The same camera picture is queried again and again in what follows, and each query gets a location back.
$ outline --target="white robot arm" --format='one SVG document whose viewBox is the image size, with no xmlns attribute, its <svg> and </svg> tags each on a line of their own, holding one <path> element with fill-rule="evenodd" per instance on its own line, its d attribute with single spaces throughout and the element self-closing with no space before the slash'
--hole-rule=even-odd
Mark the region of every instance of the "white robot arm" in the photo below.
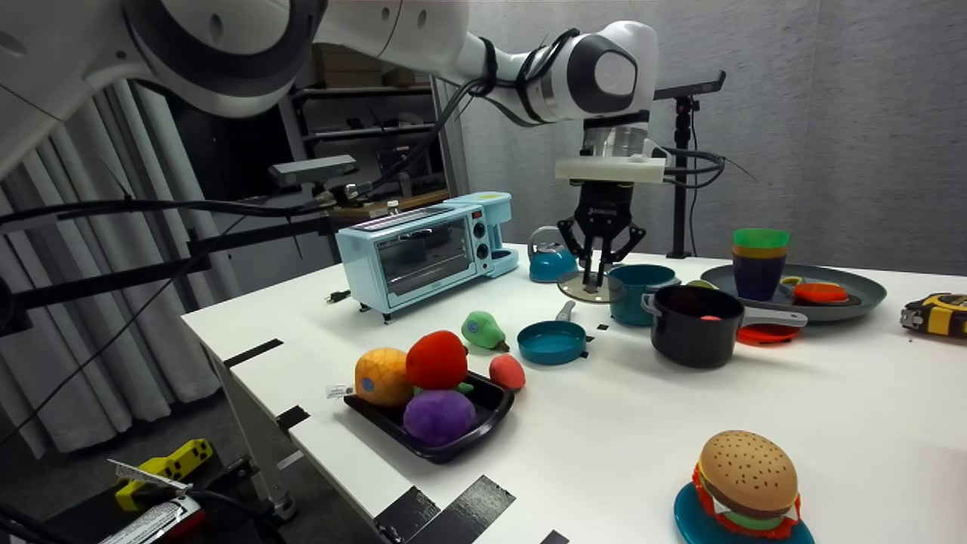
<svg viewBox="0 0 967 544">
<path fill-rule="evenodd" d="M 257 115 L 311 43 L 476 82 L 517 123 L 646 111 L 659 71 L 655 33 L 636 20 L 506 53 L 469 33 L 469 0 L 0 0 L 0 177 L 120 79 L 211 115 Z"/>
</svg>

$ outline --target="teal plate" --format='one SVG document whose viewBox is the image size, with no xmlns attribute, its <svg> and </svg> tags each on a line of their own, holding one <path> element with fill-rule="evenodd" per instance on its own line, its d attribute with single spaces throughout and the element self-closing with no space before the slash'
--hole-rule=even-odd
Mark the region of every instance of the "teal plate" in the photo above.
<svg viewBox="0 0 967 544">
<path fill-rule="evenodd" d="M 792 302 L 792 293 L 782 287 L 777 287 L 774 299 L 741 299 L 741 302 L 752 305 L 752 309 L 798 312 L 798 314 L 807 314 L 810 322 L 838 322 L 838 319 L 857 319 L 857 316 L 871 314 L 885 299 L 883 283 L 860 279 L 860 275 L 840 271 L 840 269 L 784 263 L 782 275 L 798 275 L 805 280 L 842 283 L 850 293 L 850 302 L 842 302 L 842 305 L 798 305 L 798 302 Z M 716 283 L 720 289 L 736 296 L 730 267 L 707 269 L 700 279 Z"/>
<path fill-rule="evenodd" d="M 700 511 L 693 484 L 682 487 L 675 499 L 675 527 L 682 533 L 687 544 L 816 544 L 807 523 L 798 523 L 782 541 L 725 533 L 714 518 Z"/>
</svg>

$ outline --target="plate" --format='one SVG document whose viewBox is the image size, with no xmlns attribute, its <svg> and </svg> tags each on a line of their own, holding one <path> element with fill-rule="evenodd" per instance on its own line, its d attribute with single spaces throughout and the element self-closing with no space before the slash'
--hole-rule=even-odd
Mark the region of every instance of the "plate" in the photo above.
<svg viewBox="0 0 967 544">
<path fill-rule="evenodd" d="M 359 396 L 345 396 L 345 405 L 359 410 L 367 423 L 385 428 L 389 437 L 395 437 L 412 454 L 418 454 L 418 457 L 424 457 L 430 461 L 449 461 L 460 454 L 475 449 L 476 445 L 482 445 L 482 437 L 490 437 L 498 428 L 498 423 L 503 419 L 503 415 L 512 405 L 512 392 L 506 388 L 498 388 L 498 385 L 486 382 L 482 374 L 469 371 L 463 385 L 475 388 L 475 390 L 466 392 L 466 398 L 475 402 L 476 423 L 466 435 L 453 437 L 449 445 L 437 445 L 437 446 L 430 446 L 430 445 L 424 445 L 424 440 L 418 440 L 414 435 L 405 432 L 402 408 L 367 405 Z"/>
<path fill-rule="evenodd" d="M 766 544 L 765 537 L 746 537 L 725 533 L 714 518 L 700 511 L 699 492 L 687 484 L 675 499 L 675 527 L 687 544 Z M 798 523 L 787 537 L 774 544 L 816 544 L 807 523 Z"/>
<path fill-rule="evenodd" d="M 742 302 L 752 305 L 752 309 L 800 312 L 800 314 L 810 316 L 810 322 L 838 322 L 838 319 L 863 316 L 885 299 L 885 287 L 883 283 L 876 283 L 871 279 L 860 279 L 860 275 L 840 271 L 840 269 L 820 269 L 820 267 L 787 263 L 782 269 L 782 275 L 798 275 L 805 280 L 842 283 L 850 289 L 850 302 L 842 302 L 842 305 L 798 305 L 798 302 L 792 302 L 792 293 L 782 289 L 782 287 L 777 287 L 774 299 L 742 299 Z M 707 269 L 700 279 L 716 283 L 725 293 L 736 293 L 730 267 Z"/>
</svg>

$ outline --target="toy hamburger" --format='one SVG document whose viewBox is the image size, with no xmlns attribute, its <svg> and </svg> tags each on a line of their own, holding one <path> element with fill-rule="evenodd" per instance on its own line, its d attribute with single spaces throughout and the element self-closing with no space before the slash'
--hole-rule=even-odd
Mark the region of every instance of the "toy hamburger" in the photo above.
<svg viewBox="0 0 967 544">
<path fill-rule="evenodd" d="M 687 541 L 812 541 L 800 523 L 798 474 L 782 446 L 755 432 L 714 435 L 699 457 L 693 487 L 677 499 Z"/>
</svg>

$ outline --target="blue mug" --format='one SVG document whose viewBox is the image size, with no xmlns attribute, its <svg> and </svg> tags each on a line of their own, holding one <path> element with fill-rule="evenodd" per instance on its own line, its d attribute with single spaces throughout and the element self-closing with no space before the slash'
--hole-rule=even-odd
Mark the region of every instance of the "blue mug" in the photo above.
<svg viewBox="0 0 967 544">
<path fill-rule="evenodd" d="M 616 267 L 607 271 L 610 316 L 621 325 L 652 325 L 640 305 L 648 293 L 680 283 L 665 267 Z"/>
</svg>

